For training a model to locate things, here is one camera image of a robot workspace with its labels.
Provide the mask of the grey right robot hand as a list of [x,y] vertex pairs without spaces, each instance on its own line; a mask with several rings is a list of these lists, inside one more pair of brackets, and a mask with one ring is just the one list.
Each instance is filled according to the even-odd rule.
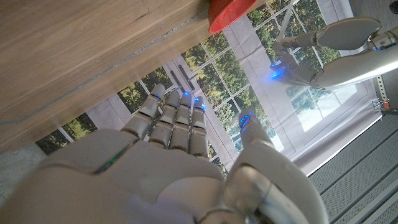
[[99,129],[48,158],[1,207],[2,223],[326,223],[315,186],[251,110],[227,174],[208,160],[202,97],[156,85],[119,131]]

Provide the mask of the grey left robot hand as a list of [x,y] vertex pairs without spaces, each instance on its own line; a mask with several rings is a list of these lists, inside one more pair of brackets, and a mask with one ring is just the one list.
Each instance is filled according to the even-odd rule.
[[[284,37],[273,43],[277,62],[270,66],[273,80],[293,86],[333,90],[397,71],[397,28],[379,33],[372,17],[350,17],[320,30]],[[325,64],[319,72],[297,63],[288,49],[323,46],[335,50],[364,50]]]

